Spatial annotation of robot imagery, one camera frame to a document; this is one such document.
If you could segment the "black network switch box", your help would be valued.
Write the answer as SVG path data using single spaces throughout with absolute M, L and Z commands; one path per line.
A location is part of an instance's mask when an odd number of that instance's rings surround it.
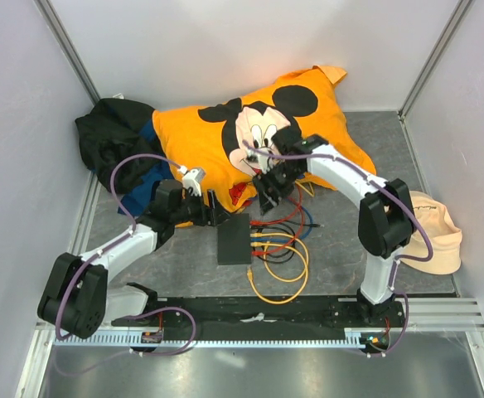
M 252 262 L 249 214 L 234 214 L 217 227 L 218 265 L 250 265 Z

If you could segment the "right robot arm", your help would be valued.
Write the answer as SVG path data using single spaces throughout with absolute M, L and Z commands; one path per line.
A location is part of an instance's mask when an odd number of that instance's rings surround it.
M 274 150 L 244 144 L 261 171 L 253 178 L 259 208 L 266 213 L 308 172 L 336 188 L 359 211 L 357 235 L 367 253 L 365 276 L 356 294 L 356 316 L 369 327 L 385 319 L 394 301 L 392 269 L 416 230 L 408 186 L 386 181 L 356 165 L 318 134 L 298 138 L 291 128 L 272 137 Z

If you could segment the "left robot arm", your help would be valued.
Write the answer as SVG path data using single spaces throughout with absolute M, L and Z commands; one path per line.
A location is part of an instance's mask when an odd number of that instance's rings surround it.
M 134 284 L 122 293 L 109 292 L 109 282 L 162 247 L 178 225 L 218 226 L 229 217 L 213 190 L 197 195 L 188 184 L 161 181 L 153 200 L 126 231 L 84 254 L 56 258 L 37 307 L 39 319 L 57 327 L 62 338 L 86 339 L 102 323 L 128 315 L 141 326 L 152 325 L 159 314 L 149 300 L 152 290 Z

